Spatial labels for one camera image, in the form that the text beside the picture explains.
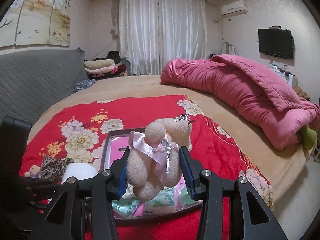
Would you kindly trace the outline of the green floral tissue pack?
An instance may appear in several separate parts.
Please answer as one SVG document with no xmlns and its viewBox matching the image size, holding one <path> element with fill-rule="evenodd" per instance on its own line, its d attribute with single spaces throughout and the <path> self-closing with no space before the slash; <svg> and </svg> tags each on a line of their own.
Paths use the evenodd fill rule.
<svg viewBox="0 0 320 240">
<path fill-rule="evenodd" d="M 184 185 L 173 188 L 165 187 L 150 201 L 142 202 L 134 197 L 131 189 L 128 189 L 121 200 L 114 200 L 112 207 L 118 217 L 129 219 L 132 217 L 153 216 L 171 214 L 189 207 L 201 204 L 189 196 Z"/>
</svg>

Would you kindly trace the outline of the teddy bear purple dress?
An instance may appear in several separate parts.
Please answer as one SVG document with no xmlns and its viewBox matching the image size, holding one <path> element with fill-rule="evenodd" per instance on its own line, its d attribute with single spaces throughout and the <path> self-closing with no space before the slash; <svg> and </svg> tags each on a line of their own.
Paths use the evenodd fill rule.
<svg viewBox="0 0 320 240">
<path fill-rule="evenodd" d="M 29 168 L 28 172 L 24 173 L 25 177 L 29 177 L 29 178 L 40 178 L 40 167 L 37 165 L 33 165 Z"/>
</svg>

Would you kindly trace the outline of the cream teddy pink ribbon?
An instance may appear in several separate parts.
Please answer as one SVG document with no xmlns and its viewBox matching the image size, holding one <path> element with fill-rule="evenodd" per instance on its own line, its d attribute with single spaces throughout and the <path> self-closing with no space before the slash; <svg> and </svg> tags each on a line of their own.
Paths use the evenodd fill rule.
<svg viewBox="0 0 320 240">
<path fill-rule="evenodd" d="M 129 134 L 126 176 L 141 202 L 155 198 L 165 187 L 175 187 L 182 176 L 179 150 L 193 149 L 193 121 L 188 115 L 157 119 L 144 132 Z"/>
</svg>

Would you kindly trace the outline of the leopard print scrunchie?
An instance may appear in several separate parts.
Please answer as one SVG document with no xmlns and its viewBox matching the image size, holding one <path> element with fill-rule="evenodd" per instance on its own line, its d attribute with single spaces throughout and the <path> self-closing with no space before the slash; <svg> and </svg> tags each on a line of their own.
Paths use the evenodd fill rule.
<svg viewBox="0 0 320 240">
<path fill-rule="evenodd" d="M 62 180 L 67 166 L 71 163 L 74 163 L 72 158 L 56 159 L 45 155 L 39 171 L 40 178 L 59 182 Z"/>
</svg>

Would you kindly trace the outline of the white paper towel roll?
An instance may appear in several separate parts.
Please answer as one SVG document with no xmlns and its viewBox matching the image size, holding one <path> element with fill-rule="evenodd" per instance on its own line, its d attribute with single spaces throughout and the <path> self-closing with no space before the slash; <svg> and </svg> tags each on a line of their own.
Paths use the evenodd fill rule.
<svg viewBox="0 0 320 240">
<path fill-rule="evenodd" d="M 98 171 L 91 164 L 70 163 L 66 167 L 61 183 L 63 184 L 69 177 L 75 177 L 77 180 L 85 180 L 93 178 L 97 174 Z"/>
</svg>

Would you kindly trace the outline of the beige bed sheet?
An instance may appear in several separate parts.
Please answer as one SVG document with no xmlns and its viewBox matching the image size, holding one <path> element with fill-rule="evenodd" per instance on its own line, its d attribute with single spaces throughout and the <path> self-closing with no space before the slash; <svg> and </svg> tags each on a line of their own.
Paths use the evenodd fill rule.
<svg viewBox="0 0 320 240">
<path fill-rule="evenodd" d="M 31 141 L 56 113 L 66 107 L 100 100 L 176 94 L 186 95 L 193 103 L 199 105 L 205 116 L 211 118 L 235 139 L 245 155 L 271 183 L 275 202 L 291 188 L 310 157 L 310 153 L 305 151 L 302 145 L 296 144 L 283 151 L 276 151 L 259 127 L 244 120 L 221 100 L 196 90 L 162 85 L 159 75 L 100 80 L 92 87 L 72 94 L 48 108 L 32 127 L 28 140 Z"/>
</svg>

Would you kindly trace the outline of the red floral blanket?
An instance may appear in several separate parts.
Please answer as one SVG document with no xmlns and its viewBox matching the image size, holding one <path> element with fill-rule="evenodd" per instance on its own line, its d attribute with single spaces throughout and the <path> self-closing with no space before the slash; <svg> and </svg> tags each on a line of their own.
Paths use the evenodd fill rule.
<svg viewBox="0 0 320 240">
<path fill-rule="evenodd" d="M 274 194 L 270 182 L 235 140 L 185 95 L 104 100 L 65 108 L 28 144 L 20 175 L 24 176 L 33 165 L 41 167 L 45 155 L 72 158 L 76 163 L 88 163 L 99 169 L 108 133 L 145 127 L 157 119 L 181 114 L 193 121 L 191 156 L 222 178 L 247 178 L 272 208 Z"/>
</svg>

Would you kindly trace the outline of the pink red quilt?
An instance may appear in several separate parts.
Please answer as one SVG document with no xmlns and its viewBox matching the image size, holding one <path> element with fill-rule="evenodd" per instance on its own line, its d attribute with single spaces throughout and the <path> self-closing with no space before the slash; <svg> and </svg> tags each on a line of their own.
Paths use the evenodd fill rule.
<svg viewBox="0 0 320 240">
<path fill-rule="evenodd" d="M 310 150 L 317 141 L 319 106 L 298 96 L 270 68 L 245 57 L 173 59 L 165 65 L 161 83 L 212 94 L 260 127 L 276 150 L 297 143 Z"/>
</svg>

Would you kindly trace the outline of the grey quilted headboard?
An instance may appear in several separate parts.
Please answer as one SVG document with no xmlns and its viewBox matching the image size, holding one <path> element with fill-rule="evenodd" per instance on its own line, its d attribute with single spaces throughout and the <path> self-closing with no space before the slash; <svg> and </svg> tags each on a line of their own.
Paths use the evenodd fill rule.
<svg viewBox="0 0 320 240">
<path fill-rule="evenodd" d="M 85 52 L 26 50 L 1 55 L 1 117 L 34 124 L 52 105 L 73 94 L 88 78 Z"/>
</svg>

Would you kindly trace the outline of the blue knitted cloth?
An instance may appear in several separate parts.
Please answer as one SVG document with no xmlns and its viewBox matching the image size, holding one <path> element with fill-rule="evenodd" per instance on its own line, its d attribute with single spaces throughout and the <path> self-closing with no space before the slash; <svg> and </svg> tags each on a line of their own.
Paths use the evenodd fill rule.
<svg viewBox="0 0 320 240">
<path fill-rule="evenodd" d="M 91 79 L 91 80 L 87 79 L 87 80 L 81 81 L 80 83 L 77 83 L 74 85 L 73 92 L 76 93 L 81 90 L 87 89 L 93 86 L 95 83 L 96 83 L 96 79 Z"/>
</svg>

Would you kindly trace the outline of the folded clothes stack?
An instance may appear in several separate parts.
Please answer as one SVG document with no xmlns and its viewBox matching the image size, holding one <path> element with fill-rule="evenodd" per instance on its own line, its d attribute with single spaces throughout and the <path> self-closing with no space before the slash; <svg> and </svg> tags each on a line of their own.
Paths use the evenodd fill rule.
<svg viewBox="0 0 320 240">
<path fill-rule="evenodd" d="M 89 79 L 109 79 L 112 77 L 128 76 L 130 62 L 121 59 L 118 51 L 109 51 L 107 57 L 97 57 L 84 62 L 85 71 Z"/>
</svg>

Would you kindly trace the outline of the white curtain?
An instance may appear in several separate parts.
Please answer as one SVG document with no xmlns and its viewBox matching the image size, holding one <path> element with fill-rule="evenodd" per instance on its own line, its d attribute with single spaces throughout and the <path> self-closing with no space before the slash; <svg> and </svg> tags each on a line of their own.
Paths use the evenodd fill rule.
<svg viewBox="0 0 320 240">
<path fill-rule="evenodd" d="M 121 57 L 133 75 L 161 74 L 173 59 L 206 55 L 205 0 L 119 0 Z"/>
</svg>

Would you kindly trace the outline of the white air conditioner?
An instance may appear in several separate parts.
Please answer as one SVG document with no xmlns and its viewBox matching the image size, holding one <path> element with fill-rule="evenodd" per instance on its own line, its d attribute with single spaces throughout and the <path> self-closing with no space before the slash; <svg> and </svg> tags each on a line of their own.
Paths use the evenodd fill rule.
<svg viewBox="0 0 320 240">
<path fill-rule="evenodd" d="M 238 0 L 220 7 L 222 16 L 245 14 L 248 12 L 245 1 Z"/>
</svg>

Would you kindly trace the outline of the black wall television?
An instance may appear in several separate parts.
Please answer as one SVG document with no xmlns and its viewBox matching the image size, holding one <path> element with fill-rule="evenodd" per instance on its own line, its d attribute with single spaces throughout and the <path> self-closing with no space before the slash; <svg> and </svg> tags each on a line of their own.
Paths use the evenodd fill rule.
<svg viewBox="0 0 320 240">
<path fill-rule="evenodd" d="M 259 53 L 281 59 L 294 58 L 294 41 L 287 29 L 258 29 Z"/>
</svg>

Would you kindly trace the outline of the floral wall painting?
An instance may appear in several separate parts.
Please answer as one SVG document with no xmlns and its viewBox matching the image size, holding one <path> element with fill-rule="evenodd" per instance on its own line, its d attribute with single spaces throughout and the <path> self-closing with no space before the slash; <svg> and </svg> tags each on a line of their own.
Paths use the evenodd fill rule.
<svg viewBox="0 0 320 240">
<path fill-rule="evenodd" d="M 1 47 L 70 43 L 71 0 L 15 0 L 1 20 Z"/>
</svg>

